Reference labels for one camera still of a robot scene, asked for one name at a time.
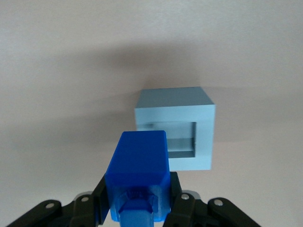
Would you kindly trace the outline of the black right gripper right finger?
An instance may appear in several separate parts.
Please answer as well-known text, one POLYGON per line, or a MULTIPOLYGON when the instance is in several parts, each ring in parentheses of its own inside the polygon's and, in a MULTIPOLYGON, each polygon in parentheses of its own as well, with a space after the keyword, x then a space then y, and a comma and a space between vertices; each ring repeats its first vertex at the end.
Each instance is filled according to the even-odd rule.
POLYGON ((164 227, 258 227, 259 224, 226 198, 204 203, 181 189, 178 174, 170 173, 171 211, 164 227))

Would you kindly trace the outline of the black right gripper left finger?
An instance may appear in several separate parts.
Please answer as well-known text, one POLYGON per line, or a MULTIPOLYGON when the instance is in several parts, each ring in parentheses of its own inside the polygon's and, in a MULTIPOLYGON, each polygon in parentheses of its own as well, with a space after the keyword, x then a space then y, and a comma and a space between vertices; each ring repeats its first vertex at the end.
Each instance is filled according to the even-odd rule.
POLYGON ((10 223, 9 227, 97 227, 109 211, 105 178, 93 192, 79 195, 63 206, 60 201, 43 201, 10 223))

